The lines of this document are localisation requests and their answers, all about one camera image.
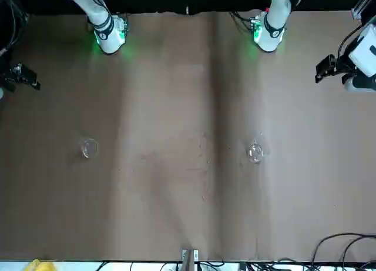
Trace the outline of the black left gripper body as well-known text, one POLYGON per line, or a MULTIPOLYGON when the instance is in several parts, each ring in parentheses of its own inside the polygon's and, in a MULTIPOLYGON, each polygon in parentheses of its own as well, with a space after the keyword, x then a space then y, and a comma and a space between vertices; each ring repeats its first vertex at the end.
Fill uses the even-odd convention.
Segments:
POLYGON ((336 75, 346 75, 354 76, 357 73, 357 67, 348 57, 348 55, 342 55, 335 58, 335 71, 334 76, 336 75))

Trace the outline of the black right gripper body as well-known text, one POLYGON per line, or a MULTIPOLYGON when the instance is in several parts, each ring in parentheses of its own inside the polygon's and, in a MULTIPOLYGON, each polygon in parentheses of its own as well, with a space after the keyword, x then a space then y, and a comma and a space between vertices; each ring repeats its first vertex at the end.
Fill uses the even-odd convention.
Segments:
POLYGON ((0 79, 2 88, 5 88, 9 92, 15 92, 14 79, 12 75, 8 73, 2 73, 0 79))

